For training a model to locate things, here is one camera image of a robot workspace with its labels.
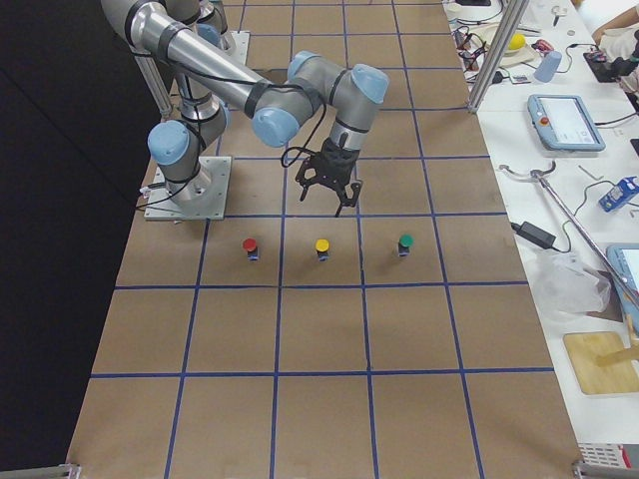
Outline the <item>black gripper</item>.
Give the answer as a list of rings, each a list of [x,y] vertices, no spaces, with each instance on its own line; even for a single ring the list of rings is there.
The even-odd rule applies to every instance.
[[[310,186],[321,184],[337,194],[336,218],[343,208],[355,208],[362,189],[362,181],[350,181],[356,160],[357,150],[342,148],[332,139],[326,139],[320,151],[306,158],[298,170],[296,181],[303,187],[300,202],[306,199]]]

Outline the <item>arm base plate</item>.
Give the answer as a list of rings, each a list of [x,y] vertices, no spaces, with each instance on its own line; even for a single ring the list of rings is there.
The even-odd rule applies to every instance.
[[[237,62],[245,65],[248,58],[250,37],[249,31],[228,30],[222,35],[222,50]]]
[[[177,184],[167,187],[156,167],[154,183],[160,186],[149,191],[146,221],[221,221],[225,217],[233,158],[200,156],[199,161],[199,172],[184,189]]]

